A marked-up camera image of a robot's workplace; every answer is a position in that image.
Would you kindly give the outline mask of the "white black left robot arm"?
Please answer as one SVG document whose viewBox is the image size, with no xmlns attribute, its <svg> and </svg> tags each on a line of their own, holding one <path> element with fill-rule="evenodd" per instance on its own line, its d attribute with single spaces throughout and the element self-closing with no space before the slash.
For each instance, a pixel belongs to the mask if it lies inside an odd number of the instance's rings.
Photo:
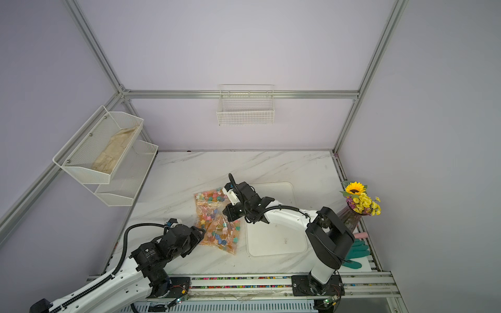
<svg viewBox="0 0 501 313">
<path fill-rule="evenodd" d="M 69 295 L 31 305 L 30 312 L 115 312 L 137 301 L 172 298 L 180 302 L 189 290 L 189 278 L 173 279 L 165 267 L 185 258 L 202 242 L 206 231 L 170 219 L 159 224 L 163 233 L 132 252 L 124 246 L 115 269 Z"/>
</svg>

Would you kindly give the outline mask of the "clear ziploc bag of candies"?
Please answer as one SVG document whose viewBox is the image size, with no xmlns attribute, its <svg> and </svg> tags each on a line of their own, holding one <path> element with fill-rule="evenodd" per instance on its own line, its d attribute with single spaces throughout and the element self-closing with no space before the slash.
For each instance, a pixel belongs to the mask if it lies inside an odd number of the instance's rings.
<svg viewBox="0 0 501 313">
<path fill-rule="evenodd" d="M 225 202 L 199 202 L 196 205 L 196 227 L 205 231 L 202 246 L 218 248 L 229 254 L 237 253 L 241 224 L 230 222 L 223 209 Z"/>
</svg>

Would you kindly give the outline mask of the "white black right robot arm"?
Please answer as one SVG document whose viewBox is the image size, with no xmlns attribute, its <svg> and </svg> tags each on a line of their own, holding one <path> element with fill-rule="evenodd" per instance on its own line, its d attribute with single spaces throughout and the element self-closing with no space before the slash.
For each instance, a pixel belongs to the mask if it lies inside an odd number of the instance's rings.
<svg viewBox="0 0 501 313">
<path fill-rule="evenodd" d="M 278 224 L 304 233 L 309 240 L 317 260 L 308 275 L 292 277 L 295 295 L 324 296 L 335 292 L 342 296 L 341 287 L 336 287 L 331 279 L 349 262 L 347 256 L 355 237 L 338 215 L 328 207 L 302 210 L 272 197 L 260 197 L 248 183 L 236 183 L 231 173 L 228 178 L 223 193 L 230 203 L 223 214 L 230 222 L 243 219 L 248 224 Z"/>
</svg>

